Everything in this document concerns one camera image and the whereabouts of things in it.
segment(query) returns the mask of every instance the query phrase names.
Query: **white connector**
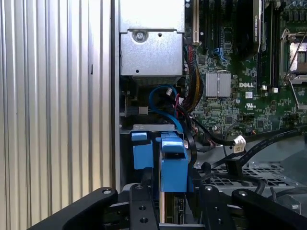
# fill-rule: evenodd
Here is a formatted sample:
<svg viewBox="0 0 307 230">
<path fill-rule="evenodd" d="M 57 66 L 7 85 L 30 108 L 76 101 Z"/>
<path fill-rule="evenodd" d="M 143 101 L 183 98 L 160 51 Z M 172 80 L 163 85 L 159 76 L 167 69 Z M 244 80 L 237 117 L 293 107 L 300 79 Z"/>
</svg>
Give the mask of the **white connector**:
<svg viewBox="0 0 307 230">
<path fill-rule="evenodd" d="M 244 151 L 244 148 L 246 146 L 246 140 L 244 137 L 237 136 L 237 138 L 234 139 L 235 146 L 234 146 L 234 153 L 240 153 Z"/>
<path fill-rule="evenodd" d="M 166 94 L 168 96 L 170 96 L 170 95 L 172 95 L 172 92 L 173 92 L 172 88 L 168 88 L 167 91 L 166 91 Z"/>
<path fill-rule="evenodd" d="M 182 102 L 183 102 L 183 98 L 182 98 L 182 97 L 179 97 L 179 98 L 178 98 L 178 104 L 181 105 Z"/>
</svg>

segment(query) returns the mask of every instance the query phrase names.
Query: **ram slot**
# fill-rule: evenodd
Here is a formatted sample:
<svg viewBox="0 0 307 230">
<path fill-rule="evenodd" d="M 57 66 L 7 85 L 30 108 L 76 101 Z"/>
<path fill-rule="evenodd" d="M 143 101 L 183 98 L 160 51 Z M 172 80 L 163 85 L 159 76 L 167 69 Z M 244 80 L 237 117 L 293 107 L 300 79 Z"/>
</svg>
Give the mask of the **ram slot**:
<svg viewBox="0 0 307 230">
<path fill-rule="evenodd" d="M 279 87 L 279 66 L 280 66 L 280 9 L 274 10 L 272 16 L 272 87 Z"/>
<path fill-rule="evenodd" d="M 263 70 L 262 70 L 262 66 L 264 66 L 266 63 L 262 63 L 262 57 L 261 57 L 261 52 L 259 52 L 257 54 L 257 88 L 261 88 L 261 77 L 262 77 L 262 73 L 263 73 Z"/>
<path fill-rule="evenodd" d="M 267 36 L 269 37 L 268 41 L 269 41 L 269 44 L 268 44 L 268 52 L 269 52 L 269 70 L 270 70 L 270 81 L 269 82 L 266 82 L 267 83 L 267 86 L 271 86 L 273 84 L 273 79 L 274 79 L 274 4 L 273 3 L 270 3 L 268 9 L 268 18 L 269 18 L 269 21 L 267 23 L 267 26 L 268 26 L 268 33 L 267 33 Z"/>
<path fill-rule="evenodd" d="M 226 0 L 226 6 L 225 6 L 225 20 L 226 21 L 231 22 L 233 7 L 234 7 L 234 1 Z"/>
<path fill-rule="evenodd" d="M 221 0 L 214 1 L 214 48 L 219 48 L 221 44 Z"/>
</svg>

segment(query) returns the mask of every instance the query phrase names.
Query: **green circuit board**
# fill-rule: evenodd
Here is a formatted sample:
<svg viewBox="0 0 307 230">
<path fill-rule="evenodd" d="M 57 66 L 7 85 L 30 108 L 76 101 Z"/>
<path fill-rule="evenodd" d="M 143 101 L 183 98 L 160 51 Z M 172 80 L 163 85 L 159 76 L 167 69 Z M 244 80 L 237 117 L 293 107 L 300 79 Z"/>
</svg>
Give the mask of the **green circuit board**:
<svg viewBox="0 0 307 230">
<path fill-rule="evenodd" d="M 225 3 L 222 1 L 222 10 L 224 10 L 224 5 Z M 298 22 L 294 21 L 294 17 L 292 21 L 289 20 L 289 11 L 289 8 L 285 8 L 281 13 L 280 36 L 285 28 L 288 28 L 291 32 L 307 30 L 306 20 Z M 211 98 L 204 93 L 193 112 L 194 116 L 215 134 L 224 133 L 225 129 L 235 122 L 247 124 L 256 133 L 306 124 L 307 112 L 297 108 L 294 92 L 290 85 L 283 86 L 279 83 L 278 93 L 274 93 L 272 90 L 264 91 L 259 87 L 259 83 L 257 84 L 259 79 L 261 80 L 260 84 L 265 84 L 270 80 L 270 72 L 268 68 L 265 68 L 265 64 L 271 62 L 271 56 L 263 55 L 261 57 L 264 71 L 261 78 L 257 78 L 257 68 L 260 66 L 257 56 L 243 62 L 238 61 L 233 52 L 233 44 L 229 43 L 229 38 L 233 37 L 233 34 L 231 34 L 233 32 L 232 23 L 222 22 L 221 47 L 224 48 L 226 61 L 221 61 L 214 56 L 213 50 L 216 47 L 211 47 L 206 53 L 201 47 L 198 48 L 199 70 L 204 83 L 206 83 L 208 73 L 230 73 L 231 96 Z M 270 48 L 270 43 L 267 43 L 266 49 Z M 289 50 L 286 49 L 285 52 L 287 58 L 283 65 L 287 68 L 289 66 Z M 304 87 L 295 88 L 300 101 L 307 104 L 306 90 L 307 88 Z M 234 130 L 232 134 L 238 133 L 240 133 L 239 130 Z"/>
</svg>

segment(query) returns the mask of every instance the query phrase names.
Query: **pcie slot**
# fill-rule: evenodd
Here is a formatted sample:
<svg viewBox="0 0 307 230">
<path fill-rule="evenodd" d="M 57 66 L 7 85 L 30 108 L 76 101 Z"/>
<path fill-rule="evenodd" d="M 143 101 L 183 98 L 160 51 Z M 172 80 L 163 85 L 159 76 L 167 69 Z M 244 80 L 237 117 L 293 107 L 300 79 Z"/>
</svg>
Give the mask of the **pcie slot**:
<svg viewBox="0 0 307 230">
<path fill-rule="evenodd" d="M 214 1 L 214 48 L 220 47 L 221 43 L 221 0 Z"/>
<path fill-rule="evenodd" d="M 212 40 L 211 34 L 211 14 L 210 14 L 210 1 L 203 0 L 201 4 L 201 18 L 200 18 L 200 30 L 201 30 L 201 44 L 204 50 L 208 50 L 210 48 L 210 43 Z"/>
<path fill-rule="evenodd" d="M 262 54 L 263 52 L 266 52 L 266 26 L 265 26 L 265 20 L 264 20 L 264 4 L 263 2 L 261 2 L 261 24 L 263 25 L 262 27 L 262 38 L 261 38 L 261 45 L 262 48 L 259 50 L 258 54 L 257 54 L 257 88 L 260 89 L 261 88 L 261 78 L 262 75 L 265 74 L 265 69 L 263 70 L 263 68 L 265 68 L 266 62 L 262 62 Z"/>
<path fill-rule="evenodd" d="M 193 43 L 200 42 L 200 0 L 193 1 Z"/>
</svg>

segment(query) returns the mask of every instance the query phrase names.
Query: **black cable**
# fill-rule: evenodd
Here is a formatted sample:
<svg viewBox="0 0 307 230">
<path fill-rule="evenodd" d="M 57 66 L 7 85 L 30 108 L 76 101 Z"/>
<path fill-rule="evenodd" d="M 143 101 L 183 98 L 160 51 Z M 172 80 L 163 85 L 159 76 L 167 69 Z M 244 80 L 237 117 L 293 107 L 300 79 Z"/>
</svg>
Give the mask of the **black cable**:
<svg viewBox="0 0 307 230">
<path fill-rule="evenodd" d="M 273 187 L 270 187 L 270 191 L 272 193 L 273 202 L 277 202 L 277 195 Z"/>
<path fill-rule="evenodd" d="M 265 188 L 265 182 L 263 180 L 261 180 L 260 178 L 257 177 L 253 177 L 253 176 L 233 176 L 233 175 L 229 175 L 226 173 L 211 173 L 208 175 L 205 175 L 201 178 L 202 183 L 206 183 L 205 181 L 208 180 L 209 178 L 212 177 L 219 177 L 219 178 L 225 178 L 228 180 L 234 180 L 234 181 L 247 181 L 247 182 L 252 182 L 252 183 L 256 183 L 257 184 L 257 188 L 255 190 L 255 193 L 257 194 L 262 194 Z"/>
<path fill-rule="evenodd" d="M 307 126 L 300 126 L 296 129 L 286 131 L 280 134 L 277 134 L 275 136 L 272 136 L 268 139 L 263 140 L 262 142 L 258 143 L 254 147 L 252 147 L 247 153 L 241 157 L 238 161 L 240 162 L 240 165 L 243 166 L 245 165 L 253 156 L 255 156 L 258 152 L 263 150 L 264 148 L 268 147 L 271 144 L 274 144 L 278 141 L 287 139 L 287 138 L 292 138 L 295 136 L 301 135 L 301 130 L 305 129 Z"/>
<path fill-rule="evenodd" d="M 272 136 L 275 136 L 277 134 L 283 133 L 285 131 L 289 131 L 291 129 L 279 129 L 279 130 L 274 130 L 274 131 L 268 131 L 268 132 L 263 132 L 263 133 L 259 133 L 259 134 L 255 134 L 249 137 L 244 137 L 246 142 L 253 142 L 255 140 L 260 140 L 260 139 L 265 139 L 265 138 L 269 138 Z"/>
<path fill-rule="evenodd" d="M 225 146 L 234 146 L 235 143 L 234 141 L 226 141 L 226 140 L 221 140 L 217 137 L 215 137 L 213 134 L 211 134 L 201 123 L 199 123 L 197 120 L 195 120 L 194 118 L 192 118 L 192 121 L 194 121 L 203 131 L 204 133 L 210 137 L 210 139 L 212 141 L 214 141 L 215 143 L 217 144 L 220 144 L 220 145 L 225 145 Z"/>
<path fill-rule="evenodd" d="M 216 163 L 213 163 L 211 165 L 211 169 L 214 169 L 222 164 L 225 164 L 226 163 L 226 160 L 229 160 L 229 159 L 233 159 L 234 157 L 237 157 L 238 155 L 235 154 L 235 153 L 231 153 L 229 154 L 228 156 L 224 157 L 223 159 L 220 159 L 219 161 L 217 161 Z"/>
<path fill-rule="evenodd" d="M 185 124 L 183 125 L 183 133 L 185 138 L 187 139 L 189 149 L 191 152 L 191 160 L 189 162 L 189 165 L 194 167 L 194 164 L 197 161 L 197 149 L 196 149 L 195 140 Z"/>
<path fill-rule="evenodd" d="M 236 126 L 244 126 L 245 128 L 250 129 L 250 131 L 253 131 L 253 129 L 250 128 L 250 127 L 247 127 L 246 124 L 243 124 L 243 123 L 234 123 L 234 124 L 232 124 L 231 126 L 229 126 L 229 127 L 226 129 L 225 135 L 224 135 L 224 139 L 225 139 L 225 140 L 227 139 L 227 136 L 228 136 L 228 133 L 230 132 L 230 130 L 233 129 L 234 127 L 236 127 Z M 224 150 L 224 155 L 225 155 L 225 157 L 227 157 L 227 152 L 226 152 L 226 148 L 225 148 L 224 145 L 223 145 L 223 150 Z"/>
<path fill-rule="evenodd" d="M 254 147 L 252 147 L 248 152 L 246 152 L 246 150 L 244 150 L 243 153 L 241 154 L 230 154 L 227 157 L 224 157 L 223 159 L 220 159 L 219 161 L 215 162 L 214 164 L 211 165 L 211 168 L 214 169 L 222 164 L 225 164 L 227 160 L 232 159 L 234 157 L 243 155 L 240 159 L 238 159 L 238 161 L 240 161 L 240 165 L 241 167 L 243 165 L 245 165 L 253 156 L 255 156 L 258 152 L 260 152 L 261 150 L 263 150 L 264 148 L 268 147 L 269 145 L 287 139 L 287 138 L 291 138 L 291 137 L 295 137 L 301 134 L 301 129 L 305 129 L 307 126 L 300 126 L 297 129 L 293 129 L 290 131 L 286 131 L 283 133 L 279 133 L 275 136 L 270 137 L 269 139 L 263 140 L 262 142 L 258 143 L 257 145 L 255 145 Z"/>
<path fill-rule="evenodd" d="M 196 91 L 196 74 L 194 74 L 193 60 L 189 59 L 189 52 L 191 52 L 189 51 L 189 46 L 186 45 L 186 48 L 184 49 L 184 57 L 189 68 L 189 92 L 187 94 L 187 97 L 182 102 L 182 106 L 186 110 L 189 110 L 192 106 Z"/>
<path fill-rule="evenodd" d="M 179 104 L 177 105 L 177 109 L 183 113 L 183 116 L 184 116 L 184 118 L 187 122 L 188 129 L 191 131 L 192 130 L 192 121 L 191 121 L 191 118 L 190 118 L 188 112 L 184 109 L 183 106 L 181 106 Z"/>
<path fill-rule="evenodd" d="M 307 188 L 291 188 L 291 189 L 286 189 L 282 190 L 280 192 L 276 193 L 276 198 L 279 198 L 284 195 L 299 195 L 299 194 L 306 194 L 307 193 Z"/>
<path fill-rule="evenodd" d="M 197 152 L 209 152 L 211 150 L 213 150 L 215 148 L 215 146 L 204 146 L 202 148 L 197 148 Z"/>
</svg>

